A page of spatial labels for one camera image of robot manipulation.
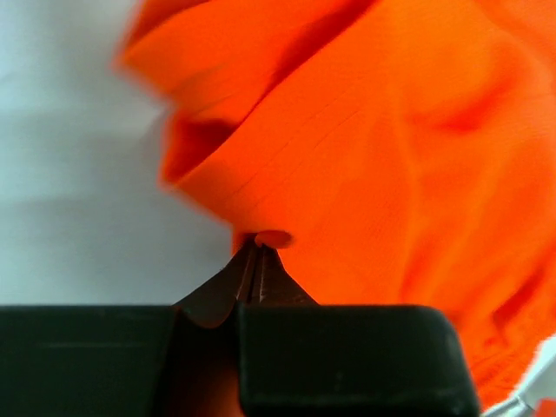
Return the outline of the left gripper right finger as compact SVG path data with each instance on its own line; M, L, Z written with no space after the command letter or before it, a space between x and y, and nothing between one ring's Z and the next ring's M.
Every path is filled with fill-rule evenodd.
M459 336L437 309L317 304L270 248L236 308L247 416L477 416Z

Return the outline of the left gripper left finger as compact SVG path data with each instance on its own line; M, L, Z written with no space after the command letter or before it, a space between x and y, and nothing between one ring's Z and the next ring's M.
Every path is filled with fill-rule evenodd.
M172 306L2 307L2 415L240 415L230 320L255 258Z

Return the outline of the orange shorts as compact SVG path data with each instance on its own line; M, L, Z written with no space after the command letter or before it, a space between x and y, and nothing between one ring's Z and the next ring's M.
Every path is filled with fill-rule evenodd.
M552 1L143 1L162 179L324 304L415 303L485 407L555 331Z

